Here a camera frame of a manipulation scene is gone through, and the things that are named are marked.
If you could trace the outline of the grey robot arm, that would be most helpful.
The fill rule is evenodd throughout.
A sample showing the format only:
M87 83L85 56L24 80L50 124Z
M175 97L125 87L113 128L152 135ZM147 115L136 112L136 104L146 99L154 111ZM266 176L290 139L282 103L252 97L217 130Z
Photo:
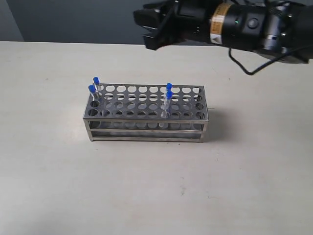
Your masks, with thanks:
M291 52L283 62L292 64L313 57L313 8L289 0L165 0L145 4L133 16L148 31L143 38L151 50L195 41L265 58Z

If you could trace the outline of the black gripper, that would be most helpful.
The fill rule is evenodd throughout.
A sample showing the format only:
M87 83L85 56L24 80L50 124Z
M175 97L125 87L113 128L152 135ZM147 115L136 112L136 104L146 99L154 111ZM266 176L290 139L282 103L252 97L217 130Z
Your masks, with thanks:
M293 3L242 5L224 0L163 0L143 5L156 19L143 36L147 49L196 41L243 51L286 51L293 46L288 14Z

